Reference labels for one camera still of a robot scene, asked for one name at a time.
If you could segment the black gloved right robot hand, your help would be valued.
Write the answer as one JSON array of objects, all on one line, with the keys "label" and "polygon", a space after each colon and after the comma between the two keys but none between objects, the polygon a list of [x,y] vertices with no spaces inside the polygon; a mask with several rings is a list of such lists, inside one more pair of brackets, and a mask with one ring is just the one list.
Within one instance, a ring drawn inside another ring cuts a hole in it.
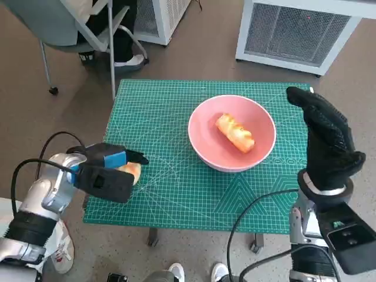
[{"label": "black gloved right robot hand", "polygon": [[344,187],[358,173],[366,154],[354,146],[347,118],[317,93],[290,86],[286,89],[290,104],[302,108],[308,127],[306,172],[320,191]]}]

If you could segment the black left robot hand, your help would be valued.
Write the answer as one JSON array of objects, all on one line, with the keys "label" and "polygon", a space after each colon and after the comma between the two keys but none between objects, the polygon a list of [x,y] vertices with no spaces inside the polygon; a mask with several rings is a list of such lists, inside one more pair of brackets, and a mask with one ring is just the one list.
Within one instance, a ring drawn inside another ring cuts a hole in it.
[{"label": "black left robot hand", "polygon": [[97,143],[88,147],[79,147],[78,153],[84,155],[89,164],[108,169],[115,169],[129,162],[140,165],[149,164],[143,153],[110,143]]}]

